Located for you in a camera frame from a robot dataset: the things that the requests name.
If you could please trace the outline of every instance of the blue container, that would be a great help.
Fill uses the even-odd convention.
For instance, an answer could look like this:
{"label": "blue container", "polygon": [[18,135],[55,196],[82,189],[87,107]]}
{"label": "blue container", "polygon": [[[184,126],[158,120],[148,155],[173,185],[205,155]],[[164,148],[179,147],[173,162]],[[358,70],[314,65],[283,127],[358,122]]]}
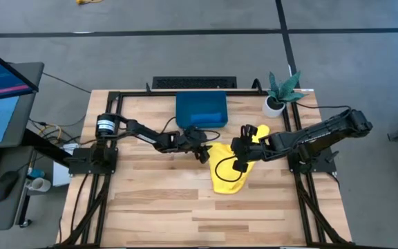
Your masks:
{"label": "blue container", "polygon": [[224,91],[176,93],[176,123],[180,128],[220,128],[228,123]]}

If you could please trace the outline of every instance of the yellow towel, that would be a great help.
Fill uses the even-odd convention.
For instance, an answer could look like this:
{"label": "yellow towel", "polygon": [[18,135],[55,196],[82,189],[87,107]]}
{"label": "yellow towel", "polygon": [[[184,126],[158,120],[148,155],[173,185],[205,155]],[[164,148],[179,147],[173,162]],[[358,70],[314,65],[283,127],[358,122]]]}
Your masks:
{"label": "yellow towel", "polygon": [[[269,127],[266,125],[260,125],[257,131],[257,135],[253,136],[253,142],[259,142],[259,138],[262,138],[269,134]],[[215,174],[216,165],[224,158],[234,156],[230,145],[224,145],[220,142],[209,143],[212,147],[208,150],[210,158],[208,160],[210,164],[211,180],[213,181],[213,190],[219,194],[235,194],[239,191],[247,180],[248,173],[252,170],[254,162],[248,163],[247,172],[243,173],[239,180],[234,183],[228,183],[220,180]],[[218,174],[221,178],[229,181],[235,180],[239,177],[240,172],[233,169],[233,163],[236,158],[228,159],[219,165]]]}

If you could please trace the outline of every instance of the black mouse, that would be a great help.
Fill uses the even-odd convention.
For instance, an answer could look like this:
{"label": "black mouse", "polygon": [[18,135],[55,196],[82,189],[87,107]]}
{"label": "black mouse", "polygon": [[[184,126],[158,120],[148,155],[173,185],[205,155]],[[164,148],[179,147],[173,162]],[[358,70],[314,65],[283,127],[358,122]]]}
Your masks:
{"label": "black mouse", "polygon": [[9,171],[0,177],[0,201],[3,201],[11,193],[18,180],[18,172]]}

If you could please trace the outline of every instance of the wooden tabletop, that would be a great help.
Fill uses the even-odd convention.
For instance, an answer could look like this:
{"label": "wooden tabletop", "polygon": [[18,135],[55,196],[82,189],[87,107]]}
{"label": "wooden tabletop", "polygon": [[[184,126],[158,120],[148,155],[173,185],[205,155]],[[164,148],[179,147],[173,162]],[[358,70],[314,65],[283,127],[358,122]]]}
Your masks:
{"label": "wooden tabletop", "polygon": [[[300,103],[316,106],[315,94],[306,92]],[[82,142],[94,139],[97,115],[106,107],[108,91],[91,94],[82,130]],[[240,126],[268,125],[270,133],[284,131],[282,117],[262,113],[265,96],[227,97],[229,121],[220,142],[239,137]],[[122,115],[162,130],[175,115],[175,97],[126,97]],[[292,110],[290,120],[294,128]],[[304,127],[321,121],[319,110],[299,107]],[[167,131],[177,130],[171,122]],[[294,177],[286,158],[254,165],[247,182],[236,194],[216,194],[209,165],[193,154],[160,154],[134,137],[118,142],[119,161],[112,176],[102,235],[102,246],[304,246],[301,215]],[[337,232],[351,240],[337,183],[327,174],[313,174],[322,213]],[[83,176],[73,177],[62,215],[62,236],[70,221]],[[75,226],[86,211],[91,176],[82,189]],[[309,211],[313,240],[317,240]],[[92,219],[89,242],[94,240],[97,213]]]}

